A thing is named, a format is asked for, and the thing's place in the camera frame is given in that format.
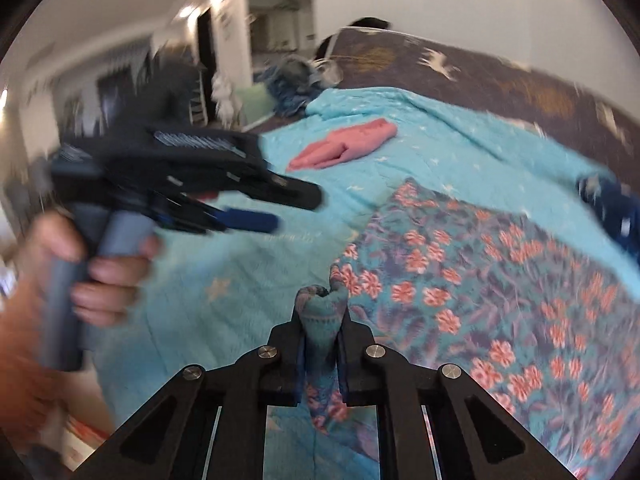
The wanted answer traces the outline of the floral teal garment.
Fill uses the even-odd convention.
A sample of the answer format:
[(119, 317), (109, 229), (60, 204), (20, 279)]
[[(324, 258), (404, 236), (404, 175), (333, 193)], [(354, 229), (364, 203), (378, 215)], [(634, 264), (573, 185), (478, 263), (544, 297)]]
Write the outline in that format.
[(611, 478), (638, 438), (638, 302), (523, 216), (407, 180), (295, 309), (312, 423), (350, 448), (373, 454), (374, 429), (326, 365), (344, 314), (414, 364), (460, 366), (578, 478)]

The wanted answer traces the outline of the pile of blue clothes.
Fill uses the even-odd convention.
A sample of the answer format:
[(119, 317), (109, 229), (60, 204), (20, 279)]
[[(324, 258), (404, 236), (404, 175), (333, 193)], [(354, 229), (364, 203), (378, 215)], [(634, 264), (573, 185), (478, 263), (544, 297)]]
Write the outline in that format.
[(307, 60), (295, 54), (267, 67), (257, 79), (273, 98), (273, 113), (279, 117), (303, 113), (324, 90), (336, 88), (342, 80), (337, 62), (329, 58)]

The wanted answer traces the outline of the light blue star blanket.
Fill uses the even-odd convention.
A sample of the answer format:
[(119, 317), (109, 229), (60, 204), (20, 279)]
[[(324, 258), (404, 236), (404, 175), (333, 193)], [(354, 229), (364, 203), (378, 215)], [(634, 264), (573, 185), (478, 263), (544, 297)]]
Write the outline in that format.
[(269, 133), (274, 170), (339, 128), (384, 118), (397, 134), (366, 157), (303, 172), (316, 212), (278, 208), (276, 234), (190, 236), (166, 249), (129, 321), (104, 337), (94, 362), (115, 422), (134, 414), (180, 368), (217, 368), (263, 344), (287, 321), (297, 293), (328, 286), (332, 263), (405, 181), (478, 208), (523, 216), (605, 266), (639, 304), (639, 268), (579, 198), (597, 164), (487, 114), (394, 88), (329, 90), (301, 122)]

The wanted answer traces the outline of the green pillow far side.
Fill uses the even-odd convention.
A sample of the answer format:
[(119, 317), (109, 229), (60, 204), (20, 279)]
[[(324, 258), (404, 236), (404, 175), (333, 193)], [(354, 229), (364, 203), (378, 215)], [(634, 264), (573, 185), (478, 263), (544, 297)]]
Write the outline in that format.
[(263, 82), (234, 92), (239, 104), (238, 121), (242, 131), (253, 129), (274, 115), (277, 101)]

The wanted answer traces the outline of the folded pink garment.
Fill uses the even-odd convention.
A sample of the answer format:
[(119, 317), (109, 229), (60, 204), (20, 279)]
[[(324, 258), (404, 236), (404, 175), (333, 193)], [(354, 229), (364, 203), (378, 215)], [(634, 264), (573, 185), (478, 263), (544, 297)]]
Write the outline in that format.
[(397, 126), (384, 118), (331, 131), (306, 146), (289, 163), (288, 171), (324, 169), (370, 155), (397, 134)]

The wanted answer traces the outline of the white cat figurine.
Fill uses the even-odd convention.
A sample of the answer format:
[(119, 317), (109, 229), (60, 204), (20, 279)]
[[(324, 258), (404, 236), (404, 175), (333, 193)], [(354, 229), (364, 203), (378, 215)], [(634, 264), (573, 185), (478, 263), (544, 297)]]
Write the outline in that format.
[(239, 121), (239, 104), (231, 81), (221, 72), (216, 72), (212, 78), (212, 101), (217, 122), (226, 129), (235, 128)]

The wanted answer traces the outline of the dark deer-pattern mattress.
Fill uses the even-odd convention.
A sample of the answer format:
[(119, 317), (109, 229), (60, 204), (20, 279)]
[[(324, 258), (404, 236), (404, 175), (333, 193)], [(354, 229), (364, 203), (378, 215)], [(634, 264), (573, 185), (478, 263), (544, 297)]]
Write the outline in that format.
[(396, 87), (486, 112), (611, 169), (639, 186), (639, 123), (574, 82), (523, 64), (416, 36), (347, 26), (326, 55), (342, 70), (344, 89)]

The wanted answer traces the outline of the navy star garment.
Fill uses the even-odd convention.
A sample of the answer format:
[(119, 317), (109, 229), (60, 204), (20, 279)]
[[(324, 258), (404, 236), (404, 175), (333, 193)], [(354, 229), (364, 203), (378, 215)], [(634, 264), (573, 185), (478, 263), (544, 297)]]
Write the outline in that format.
[(639, 262), (639, 197), (628, 185), (598, 174), (579, 179), (576, 188), (605, 233)]

